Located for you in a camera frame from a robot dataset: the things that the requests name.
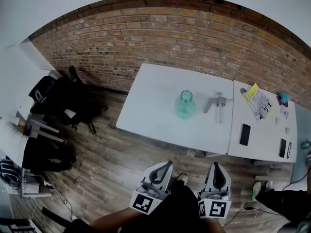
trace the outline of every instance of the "white table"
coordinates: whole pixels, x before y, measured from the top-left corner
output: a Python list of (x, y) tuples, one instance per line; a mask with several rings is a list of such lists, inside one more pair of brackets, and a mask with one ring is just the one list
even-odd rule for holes
[[(117, 127), (153, 139), (191, 149), (227, 154), (233, 102), (223, 107), (223, 123), (218, 122), (218, 107), (207, 114), (208, 98), (233, 99), (231, 80), (173, 67), (143, 64), (119, 116)], [(174, 103), (181, 91), (190, 90), (197, 113), (188, 120), (174, 114)]]
[[(245, 88), (248, 91), (251, 85), (239, 81), (233, 82), (233, 119), (228, 155), (272, 162), (296, 162), (297, 125), (294, 103), (291, 101), (288, 103), (288, 108), (286, 109), (289, 115), (285, 119), (280, 113), (281, 106), (278, 104), (276, 95), (263, 90), (264, 94), (271, 101), (273, 109), (266, 119), (257, 121), (246, 99), (240, 93), (241, 88)], [(276, 117), (279, 118), (278, 124), (276, 124)], [(251, 127), (248, 146), (240, 144), (243, 124)], [(289, 134), (285, 133), (285, 127), (290, 129)], [(279, 157), (281, 139), (286, 140), (284, 158)], [(290, 142), (292, 143), (292, 150), (289, 159), (287, 159), (287, 149)]]

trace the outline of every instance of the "office chair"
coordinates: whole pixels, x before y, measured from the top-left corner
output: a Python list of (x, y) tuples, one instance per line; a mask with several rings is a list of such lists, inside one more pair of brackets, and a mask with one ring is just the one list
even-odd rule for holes
[(29, 93), (35, 101), (30, 111), (55, 116), (62, 124), (71, 125), (74, 130), (77, 130), (79, 122), (85, 122), (91, 133), (95, 134), (91, 119), (99, 115), (100, 107), (78, 77), (74, 66), (69, 67), (69, 73), (70, 79), (43, 77)]

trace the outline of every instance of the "black smartphone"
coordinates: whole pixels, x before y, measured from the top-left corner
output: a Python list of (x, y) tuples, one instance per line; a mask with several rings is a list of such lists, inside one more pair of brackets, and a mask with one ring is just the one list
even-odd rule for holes
[(243, 124), (242, 126), (242, 133), (240, 138), (240, 144), (247, 146), (249, 140), (249, 133), (251, 132), (251, 126)]
[(285, 150), (286, 150), (286, 140), (281, 139), (280, 154), (279, 154), (280, 157), (284, 158)]

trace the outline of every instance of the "glass jar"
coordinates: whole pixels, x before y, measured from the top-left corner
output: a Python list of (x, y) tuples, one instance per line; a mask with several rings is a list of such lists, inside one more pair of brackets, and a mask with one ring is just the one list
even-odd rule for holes
[(175, 114), (180, 119), (189, 119), (195, 114), (195, 102), (189, 90), (183, 90), (176, 98)]

